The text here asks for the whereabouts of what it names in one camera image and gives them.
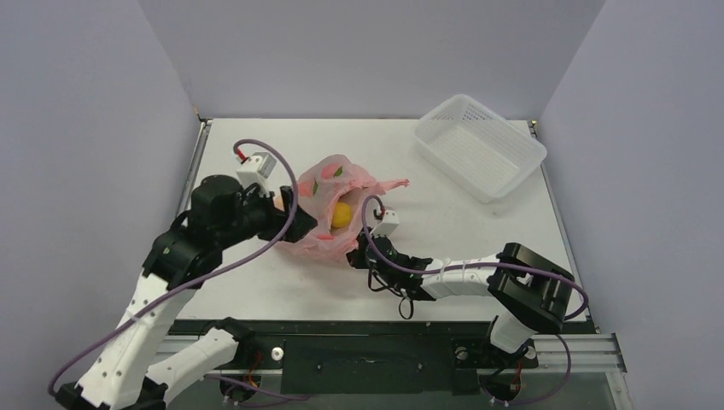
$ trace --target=yellow fruit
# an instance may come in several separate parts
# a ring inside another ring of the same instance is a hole
[[[335,205],[335,212],[332,214],[332,227],[343,228],[352,222],[352,207],[344,202]]]

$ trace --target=tabletop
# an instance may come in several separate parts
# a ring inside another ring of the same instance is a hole
[[[235,175],[238,163],[231,146],[242,138],[256,138],[276,148],[297,176],[328,155],[343,154],[378,180],[410,180],[408,187],[382,197],[400,216],[391,239],[401,253],[455,261],[496,254],[505,243],[518,242],[570,270],[541,169],[502,200],[480,203],[417,153],[411,132],[415,122],[214,119],[194,184],[208,175]],[[512,123],[529,132],[525,121]],[[281,166],[269,183],[274,190],[289,185]],[[224,264],[262,244],[252,239],[227,249]],[[366,275],[349,266],[301,259],[272,248],[246,266],[207,281],[178,319],[402,320],[400,300],[388,292],[369,291]],[[572,296],[568,313],[580,304]],[[416,303],[412,320],[490,321],[503,312],[492,297],[456,296]],[[573,320],[583,321],[585,315]]]

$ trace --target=gray wall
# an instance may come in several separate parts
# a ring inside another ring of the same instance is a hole
[[[538,118],[604,0],[140,0],[204,117]]]
[[[0,407],[53,408],[50,374],[117,323],[170,221],[198,121],[135,2],[3,2],[0,56]]]
[[[723,15],[716,0],[608,0],[540,119],[638,410],[724,402]]]

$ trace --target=plastic bin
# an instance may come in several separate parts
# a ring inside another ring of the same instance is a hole
[[[535,138],[463,94],[430,111],[412,134],[424,158],[485,203],[519,186],[547,155]]]

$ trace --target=plastic bag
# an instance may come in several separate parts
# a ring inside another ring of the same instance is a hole
[[[347,263],[346,254],[357,249],[357,235],[362,230],[362,201],[370,195],[383,195],[398,186],[408,186],[410,181],[378,182],[346,156],[331,155],[303,173],[297,183],[300,206],[318,224],[299,242],[279,243],[277,246],[294,255]],[[345,202],[352,209],[352,220],[346,227],[331,227],[337,202]]]

